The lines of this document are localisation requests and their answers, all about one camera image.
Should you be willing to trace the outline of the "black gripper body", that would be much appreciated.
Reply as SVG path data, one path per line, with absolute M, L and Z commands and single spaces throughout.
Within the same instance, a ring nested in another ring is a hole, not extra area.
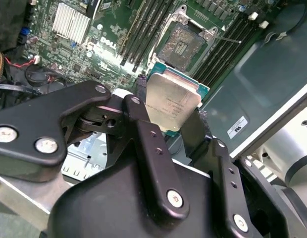
M 210 177 L 174 162 L 190 204 L 189 216 L 174 227 L 152 219 L 132 159 L 75 185 L 54 205 L 51 238 L 225 238 L 226 224 L 214 205 Z

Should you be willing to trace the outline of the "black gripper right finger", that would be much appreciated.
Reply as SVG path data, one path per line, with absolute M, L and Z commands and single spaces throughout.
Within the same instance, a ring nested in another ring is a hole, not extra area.
M 211 208 L 216 233 L 222 238 L 260 238 L 264 222 L 256 227 L 249 213 L 238 167 L 226 145 L 213 137 L 207 121 L 194 109 L 180 129 L 191 166 L 211 177 Z

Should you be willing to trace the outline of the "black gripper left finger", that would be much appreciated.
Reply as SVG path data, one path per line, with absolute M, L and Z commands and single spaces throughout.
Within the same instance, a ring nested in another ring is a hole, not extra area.
M 0 175 L 31 182 L 57 177 L 67 146 L 83 133 L 121 137 L 114 156 L 134 145 L 149 211 L 154 216 L 186 217 L 189 203 L 159 127 L 144 103 L 127 95 L 116 110 L 111 93 L 85 81 L 0 110 Z

